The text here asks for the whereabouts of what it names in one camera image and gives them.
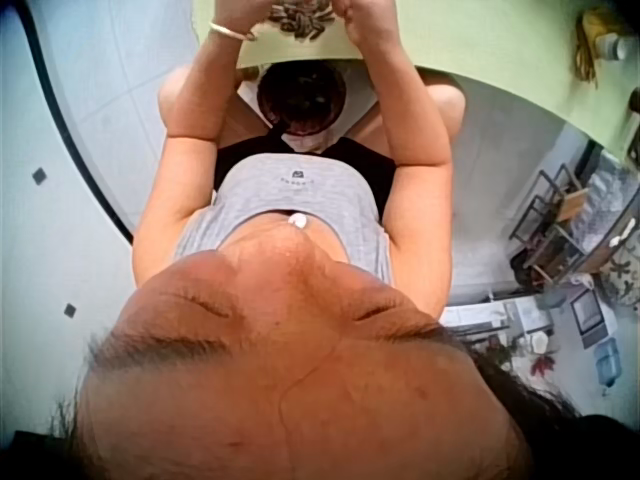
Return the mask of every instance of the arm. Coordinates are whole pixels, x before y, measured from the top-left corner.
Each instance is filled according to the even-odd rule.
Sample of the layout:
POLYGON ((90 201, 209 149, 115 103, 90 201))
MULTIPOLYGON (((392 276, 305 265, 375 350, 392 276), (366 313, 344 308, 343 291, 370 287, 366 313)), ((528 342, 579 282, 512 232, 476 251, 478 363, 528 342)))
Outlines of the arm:
POLYGON ((334 5, 367 64, 398 166, 382 222, 391 238, 395 286, 437 321, 452 270, 449 134, 402 47, 394 0, 336 0, 334 5))
MULTIPOLYGON (((271 0, 218 0, 214 22, 246 33, 271 0)), ((133 270, 142 285, 166 268, 189 219, 211 203, 216 142, 234 94, 241 42, 211 33, 200 48, 167 120, 167 139, 151 197, 133 245, 133 270)))

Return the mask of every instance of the white container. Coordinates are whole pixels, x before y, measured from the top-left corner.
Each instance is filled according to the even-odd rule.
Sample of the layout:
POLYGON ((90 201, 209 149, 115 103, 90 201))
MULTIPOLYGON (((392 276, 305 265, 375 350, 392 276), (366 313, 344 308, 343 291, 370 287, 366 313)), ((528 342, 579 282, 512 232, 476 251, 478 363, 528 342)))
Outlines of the white container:
POLYGON ((603 60, 624 60, 637 43, 635 37, 621 37, 617 33, 607 33, 596 38, 596 54, 603 60))

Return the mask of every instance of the knee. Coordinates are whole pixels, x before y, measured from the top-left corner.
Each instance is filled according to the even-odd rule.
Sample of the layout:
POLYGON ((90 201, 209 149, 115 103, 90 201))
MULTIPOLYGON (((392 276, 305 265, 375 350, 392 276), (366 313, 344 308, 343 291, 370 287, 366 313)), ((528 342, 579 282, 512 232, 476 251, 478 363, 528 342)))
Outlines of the knee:
POLYGON ((449 136, 455 138, 462 129, 467 109, 467 98, 462 87, 449 75, 425 70, 419 72, 431 98, 438 106, 449 136))
POLYGON ((191 67, 180 67, 169 74, 167 80, 164 82, 160 90, 158 91, 158 107, 160 109, 160 116, 164 124, 167 124, 173 105, 176 98, 182 90, 182 86, 189 75, 191 67))
POLYGON ((464 115, 467 110, 467 98, 461 89, 453 85, 440 85, 436 92, 436 103, 453 139, 462 130, 464 115))

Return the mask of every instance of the sunflower seeds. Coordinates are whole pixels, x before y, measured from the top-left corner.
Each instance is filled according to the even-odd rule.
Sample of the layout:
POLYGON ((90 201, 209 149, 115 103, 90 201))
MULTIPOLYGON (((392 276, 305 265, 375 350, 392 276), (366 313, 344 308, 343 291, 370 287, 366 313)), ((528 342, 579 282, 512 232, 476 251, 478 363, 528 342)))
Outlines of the sunflower seeds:
POLYGON ((277 0, 269 21, 299 40, 316 40, 335 21, 331 0, 277 0))

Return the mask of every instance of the white button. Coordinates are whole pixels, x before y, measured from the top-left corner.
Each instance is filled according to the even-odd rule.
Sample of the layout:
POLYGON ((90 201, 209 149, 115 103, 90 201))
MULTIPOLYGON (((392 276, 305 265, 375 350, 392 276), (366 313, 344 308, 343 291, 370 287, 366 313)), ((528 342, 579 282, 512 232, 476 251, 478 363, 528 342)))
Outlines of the white button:
POLYGON ((307 222, 307 216, 304 213, 296 213, 294 215, 291 215, 291 218, 289 219, 289 223, 291 225, 295 225, 300 230, 304 229, 307 226, 307 222))

